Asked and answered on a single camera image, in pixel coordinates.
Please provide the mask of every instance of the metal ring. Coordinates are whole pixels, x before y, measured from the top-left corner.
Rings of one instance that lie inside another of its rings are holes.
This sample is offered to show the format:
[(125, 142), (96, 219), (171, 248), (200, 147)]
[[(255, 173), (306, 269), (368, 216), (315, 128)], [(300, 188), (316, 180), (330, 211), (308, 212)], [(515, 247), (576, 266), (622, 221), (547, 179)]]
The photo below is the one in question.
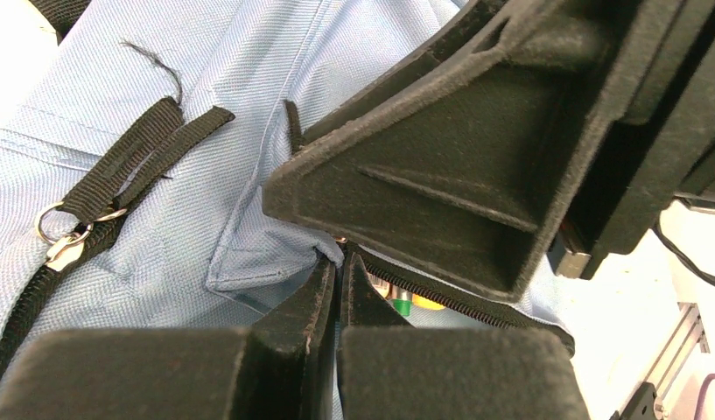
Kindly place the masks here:
[[(38, 216), (35, 217), (35, 230), (38, 232), (38, 237), (40, 239), (42, 239), (43, 241), (50, 243), (51, 245), (54, 245), (56, 241), (49, 238), (48, 235), (46, 234), (46, 232), (43, 231), (43, 226), (42, 226), (43, 219), (46, 217), (46, 215), (48, 213), (51, 212), (51, 210), (55, 210), (56, 208), (61, 207), (61, 206), (63, 206), (63, 201), (57, 201), (57, 202), (51, 204), (50, 206), (40, 210), (40, 213), (38, 213)], [(94, 228), (95, 228), (95, 224), (93, 222), (89, 223), (87, 225), (87, 229), (84, 231), (83, 234), (79, 235), (79, 237), (76, 238), (75, 242), (82, 242), (85, 239), (87, 239), (89, 234), (92, 233), (92, 229), (94, 229)]]
[(127, 208), (121, 208), (120, 210), (117, 210), (110, 214), (102, 216), (101, 218), (99, 218), (95, 221), (111, 221), (113, 219), (117, 219), (118, 217), (122, 216), (123, 214), (126, 214), (127, 212), (128, 212)]

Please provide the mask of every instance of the light blue backpack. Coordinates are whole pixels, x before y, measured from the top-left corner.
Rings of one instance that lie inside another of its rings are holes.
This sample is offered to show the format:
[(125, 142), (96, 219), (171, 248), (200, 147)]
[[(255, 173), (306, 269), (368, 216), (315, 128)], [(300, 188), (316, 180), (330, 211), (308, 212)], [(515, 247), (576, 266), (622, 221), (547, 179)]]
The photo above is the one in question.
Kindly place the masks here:
[[(235, 119), (165, 173), (112, 248), (62, 279), (20, 349), (66, 328), (249, 325), (304, 282), (319, 253), (341, 264), (330, 235), (262, 213), (262, 185), (291, 154), (283, 101), (297, 103), (304, 127), (314, 124), (464, 3), (94, 0), (46, 77), (0, 129), (0, 342), (50, 248), (35, 235), (36, 215), (82, 180), (149, 107), (178, 95), (168, 73), (123, 41), (154, 52), (179, 75), (185, 121), (211, 107)], [(41, 222), (56, 239), (75, 225), (64, 212)], [(511, 307), (559, 323), (552, 278), (541, 262)], [(410, 321), (483, 326), (449, 310), (417, 309)]]

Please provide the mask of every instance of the fabric seam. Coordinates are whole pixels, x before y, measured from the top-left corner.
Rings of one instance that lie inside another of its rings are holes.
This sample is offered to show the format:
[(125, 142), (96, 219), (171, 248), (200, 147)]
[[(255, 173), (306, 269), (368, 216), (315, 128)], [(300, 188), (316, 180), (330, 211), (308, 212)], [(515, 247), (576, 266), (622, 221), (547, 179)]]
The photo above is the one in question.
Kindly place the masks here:
[[(272, 108), (270, 109), (270, 115), (268, 116), (267, 120), (267, 125), (265, 126), (264, 132), (262, 134), (262, 139), (260, 140), (260, 145), (259, 145), (259, 153), (257, 156), (256, 160), (256, 165), (254, 167), (254, 170), (251, 172), (249, 175), (249, 180), (247, 181), (246, 185), (243, 188), (243, 191), (245, 193), (242, 193), (239, 196), (239, 199), (236, 201), (236, 204), (234, 205), (234, 209), (231, 212), (231, 214), (228, 216), (228, 222), (231, 221), (231, 219), (234, 217), (234, 214), (237, 214), (243, 207), (243, 201), (244, 199), (250, 195), (251, 190), (252, 190), (252, 185), (255, 184), (255, 182), (258, 180), (260, 171), (262, 168), (262, 160), (263, 160), (263, 153), (267, 150), (267, 146), (269, 145), (269, 142), (273, 136), (272, 133), (270, 133), (270, 130), (272, 128), (272, 125), (275, 122), (275, 111), (277, 109), (277, 106), (280, 106), (280, 101), (279, 98), (283, 95), (283, 92), (285, 91), (286, 87), (290, 86), (292, 84), (292, 75), (296, 74), (303, 66), (303, 60), (298, 63), (298, 60), (300, 59), (301, 55), (303, 52), (306, 52), (310, 49), (312, 46), (313, 41), (315, 40), (315, 37), (313, 36), (314, 33), (314, 28), (318, 26), (318, 24), (323, 20), (324, 15), (326, 14), (325, 12), (325, 7), (324, 5), (326, 4), (326, 0), (319, 0), (319, 6), (316, 9), (316, 12), (314, 14), (313, 20), (308, 26), (308, 30), (306, 31), (304, 35), (303, 41), (301, 41), (301, 46), (298, 48), (298, 52), (296, 52), (295, 57), (293, 58), (293, 62), (291, 63), (291, 68), (287, 73), (287, 76), (285, 77), (285, 81), (283, 83), (283, 86), (280, 87), (279, 92), (277, 93), (277, 102), (273, 104)], [(242, 217), (237, 221), (236, 226), (232, 228), (231, 230), (231, 236), (234, 236), (238, 230), (239, 227), (241, 226), (242, 222)], [(223, 241), (223, 233), (225, 232), (226, 228), (224, 227), (221, 230), (221, 235), (219, 236), (218, 239), (218, 246), (220, 246), (221, 241)], [(216, 247), (215, 252), (218, 252), (221, 250), (220, 248)], [(221, 265), (223, 263), (223, 259), (225, 259), (228, 256), (229, 249), (224, 249), (221, 252), (224, 252), (225, 254), (222, 256), (222, 258), (219, 259), (219, 261), (215, 264), (215, 267), (211, 264), (211, 266), (208, 268), (208, 279), (212, 277), (219, 277), (221, 274)]]
[(237, 278), (227, 279), (227, 280), (212, 280), (210, 282), (210, 284), (223, 285), (223, 284), (234, 284), (237, 282), (246, 282), (246, 281), (250, 281), (250, 280), (262, 280), (262, 279), (271, 278), (271, 277), (290, 277), (294, 274), (297, 274), (300, 271), (302, 271), (302, 269), (279, 269), (276, 272), (270, 272), (269, 274), (263, 274), (260, 276), (237, 277)]
[[(26, 156), (28, 158), (33, 158), (39, 162), (43, 162), (44, 164), (56, 166), (58, 168), (89, 172), (89, 169), (87, 169), (84, 164), (81, 164), (80, 162), (78, 162), (76, 160), (72, 160), (71, 158), (61, 157), (59, 155), (53, 155), (53, 154), (49, 154), (49, 153), (44, 153), (44, 152), (38, 150), (37, 148), (31, 147), (28, 145), (14, 143), (11, 140), (6, 140), (1, 137), (0, 137), (0, 149), (4, 149), (6, 151), (13, 151), (13, 152), (18, 153), (22, 156)], [(67, 164), (60, 164), (60, 163), (51, 161), (50, 159), (62, 159)]]
[(63, 120), (63, 121), (67, 121), (67, 122), (69, 122), (69, 123), (71, 123), (71, 124), (76, 124), (76, 125), (79, 125), (79, 126), (81, 126), (81, 127), (84, 127), (85, 129), (90, 129), (90, 130), (98, 131), (98, 132), (104, 133), (104, 134), (110, 134), (110, 135), (112, 135), (112, 136), (119, 136), (119, 134), (113, 133), (112, 131), (106, 131), (105, 129), (98, 129), (98, 128), (92, 127), (92, 126), (90, 126), (90, 125), (86, 125), (86, 124), (84, 124), (84, 123), (81, 123), (81, 122), (78, 122), (78, 121), (74, 121), (74, 120), (68, 119), (68, 118), (66, 118), (66, 117), (64, 117), (64, 116), (61, 116), (61, 115), (58, 115), (58, 114), (54, 114), (53, 112), (46, 111), (46, 110), (44, 110), (44, 109), (35, 108), (35, 107), (31, 107), (31, 106), (29, 106), (29, 105), (24, 105), (24, 104), (19, 104), (18, 107), (20, 107), (20, 108), (32, 109), (33, 111), (38, 111), (39, 113), (46, 114), (46, 115), (48, 115), (48, 116), (55, 116), (56, 118), (59, 118), (59, 119), (61, 119), (61, 120)]
[[(241, 6), (243, 4), (244, 0), (239, 0), (238, 6), (236, 8), (236, 11), (231, 13), (231, 16), (235, 18), (235, 15), (238, 14), (239, 9), (241, 9)], [(198, 93), (199, 87), (200, 87), (200, 80), (205, 76), (205, 72), (207, 71), (208, 68), (210, 68), (210, 62), (213, 60), (213, 56), (221, 49), (221, 45), (223, 44), (223, 41), (226, 39), (226, 34), (228, 31), (231, 29), (231, 26), (234, 25), (234, 19), (231, 19), (231, 22), (228, 23), (228, 26), (226, 26), (225, 31), (221, 31), (221, 35), (218, 37), (218, 42), (215, 43), (215, 47), (211, 49), (210, 55), (207, 56), (207, 60), (205, 61), (205, 66), (203, 67), (204, 70), (198, 74), (197, 78), (195, 79), (194, 83), (190, 86), (190, 93), (185, 94), (185, 97), (187, 98), (193, 98), (195, 94)]]

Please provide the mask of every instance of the black zipper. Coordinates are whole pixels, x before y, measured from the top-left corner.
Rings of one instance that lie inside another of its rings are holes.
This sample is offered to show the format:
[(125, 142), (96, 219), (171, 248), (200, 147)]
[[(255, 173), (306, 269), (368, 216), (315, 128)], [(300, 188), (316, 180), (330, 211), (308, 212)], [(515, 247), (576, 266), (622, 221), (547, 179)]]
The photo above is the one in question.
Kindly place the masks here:
[(0, 339), (0, 380), (14, 354), (27, 338), (38, 316), (46, 307), (48, 300), (58, 289), (62, 280), (76, 267), (90, 260), (102, 251), (109, 249), (120, 234), (125, 217), (95, 224), (95, 229), (85, 241), (84, 252), (80, 259), (64, 269), (57, 271), (46, 265), (40, 266), (30, 278), (10, 312), (4, 333)]
[(493, 317), (487, 313), (483, 313), (465, 304), (452, 300), (447, 296), (443, 296), (437, 293), (436, 291), (432, 291), (430, 289), (427, 289), (426, 287), (414, 284), (404, 278), (397, 276), (394, 273), (388, 272), (387, 270), (381, 269), (380, 267), (376, 267), (372, 263), (366, 262), (365, 268), (368, 269), (368, 273), (380, 278), (381, 280), (385, 280), (386, 282), (393, 284), (394, 286), (400, 287), (405, 291), (409, 291), (415, 295), (421, 296), (422, 298), (429, 299), (432, 302), (436, 302), (448, 309), (452, 309), (453, 311), (460, 312), (469, 318), (475, 319), (489, 326), (493, 326), (496, 328), (513, 327), (513, 325), (511, 325), (509, 322)]
[(360, 255), (369, 274), (401, 289), (496, 328), (540, 328), (550, 331), (558, 336), (571, 357), (575, 353), (574, 338), (557, 325), (539, 322), (506, 304), (476, 297), (450, 285), (399, 267), (367, 252), (352, 242), (347, 244), (346, 249), (347, 252), (355, 252)]
[[(181, 125), (181, 110), (175, 102), (164, 98), (134, 122), (63, 201), (48, 207), (71, 213), (81, 223), (73, 233), (53, 244), (47, 262), (30, 278), (12, 308), (0, 339), (0, 381), (63, 279), (86, 261), (110, 249), (128, 215), (164, 172), (195, 144), (234, 118), (225, 109), (213, 107)], [(125, 177), (136, 168), (137, 174), (128, 187), (118, 192)], [(44, 214), (41, 213), (38, 226)], [(70, 256), (62, 254), (66, 249)]]

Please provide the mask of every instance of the zipper teeth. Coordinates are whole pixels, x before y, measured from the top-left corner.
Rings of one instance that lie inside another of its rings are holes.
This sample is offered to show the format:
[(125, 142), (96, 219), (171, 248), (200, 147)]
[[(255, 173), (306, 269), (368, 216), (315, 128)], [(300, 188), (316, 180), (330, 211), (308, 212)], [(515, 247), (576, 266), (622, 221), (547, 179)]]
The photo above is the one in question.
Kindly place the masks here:
[(473, 309), (466, 304), (462, 304), (460, 302), (457, 302), (449, 297), (442, 296), (441, 294), (437, 293), (436, 291), (429, 290), (423, 286), (416, 285), (414, 283), (409, 282), (408, 280), (401, 278), (385, 269), (381, 269), (380, 267), (374, 266), (372, 263), (365, 261), (365, 267), (368, 269), (368, 273), (372, 274), (373, 276), (376, 276), (382, 280), (385, 280), (386, 282), (393, 284), (397, 287), (400, 287), (401, 289), (407, 290), (415, 295), (419, 295), (422, 298), (429, 299), (432, 302), (436, 302), (440, 305), (443, 305), (446, 308), (450, 308), (453, 311), (460, 312), (463, 315), (473, 318), (477, 321), (480, 321), (484, 324), (496, 327), (496, 328), (511, 328), (513, 325), (511, 325), (509, 322), (502, 321), (501, 319), (498, 319), (496, 317), (493, 317), (491, 315), (488, 315), (486, 313), (483, 313), (481, 311), (478, 311), (476, 309)]
[(15, 353), (27, 339), (35, 321), (38, 320), (53, 293), (59, 288), (63, 278), (94, 254), (105, 249), (112, 241), (113, 236), (118, 233), (119, 223), (120, 219), (98, 223), (96, 230), (85, 241), (82, 257), (73, 266), (58, 272), (41, 265), (30, 277), (30, 281), (19, 295), (14, 309), (7, 318), (7, 324), (0, 339), (0, 381)]

